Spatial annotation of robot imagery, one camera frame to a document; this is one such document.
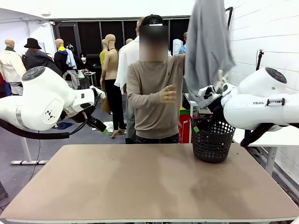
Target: table edge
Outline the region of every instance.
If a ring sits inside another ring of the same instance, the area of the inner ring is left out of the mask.
[[[146,223],[146,222],[210,222],[210,223],[245,223],[245,222],[275,222],[275,221],[288,221],[294,220],[297,217],[284,217],[284,218],[262,218],[262,219],[87,219],[87,220],[25,220],[25,219],[10,219],[5,218],[9,222],[17,223]]]

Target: black basket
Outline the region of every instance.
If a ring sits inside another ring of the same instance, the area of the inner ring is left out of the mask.
[[[205,162],[224,161],[228,156],[235,128],[226,121],[213,120],[196,133],[193,128],[202,120],[203,118],[191,119],[194,155]]]

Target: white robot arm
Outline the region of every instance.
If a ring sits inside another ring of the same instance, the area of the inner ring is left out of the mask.
[[[224,84],[222,95],[213,86],[201,89],[199,95],[216,117],[223,116],[231,126],[261,135],[284,126],[299,127],[299,94],[288,94],[286,83],[277,70],[262,68],[237,87]]]
[[[89,126],[105,131],[106,126],[91,116],[95,109],[94,98],[106,97],[98,88],[73,90],[63,78],[46,67],[28,70],[22,77],[22,85],[22,96],[0,99],[2,121],[22,129],[45,131],[64,114],[77,122],[87,120]]]

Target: man's right hand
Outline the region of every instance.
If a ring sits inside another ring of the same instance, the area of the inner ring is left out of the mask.
[[[159,99],[162,104],[175,104],[177,101],[177,92],[173,85],[168,85],[159,92]]]

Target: black hat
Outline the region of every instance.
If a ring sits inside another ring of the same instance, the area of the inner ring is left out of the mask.
[[[159,15],[149,15],[146,16],[140,26],[148,26],[148,25],[153,25],[153,24],[162,24],[165,26],[164,20],[162,19],[161,16]]]
[[[38,45],[38,41],[34,38],[28,38],[27,39],[27,43],[24,46],[25,48],[34,48],[34,49],[42,49],[39,45]]]

